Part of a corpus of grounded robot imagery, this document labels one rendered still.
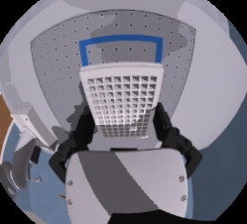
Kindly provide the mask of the blue tape outline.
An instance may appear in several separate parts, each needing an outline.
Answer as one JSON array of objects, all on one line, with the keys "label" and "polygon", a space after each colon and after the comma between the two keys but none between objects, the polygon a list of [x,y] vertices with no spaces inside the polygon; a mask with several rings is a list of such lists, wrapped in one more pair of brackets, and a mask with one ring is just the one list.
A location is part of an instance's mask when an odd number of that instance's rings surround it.
[{"label": "blue tape outline", "polygon": [[144,35],[112,35],[112,36],[103,36],[103,37],[87,39],[78,42],[82,66],[88,65],[86,46],[98,44],[98,43],[116,42],[116,41],[142,41],[142,42],[157,43],[155,62],[161,63],[162,61],[163,38],[144,36]]}]

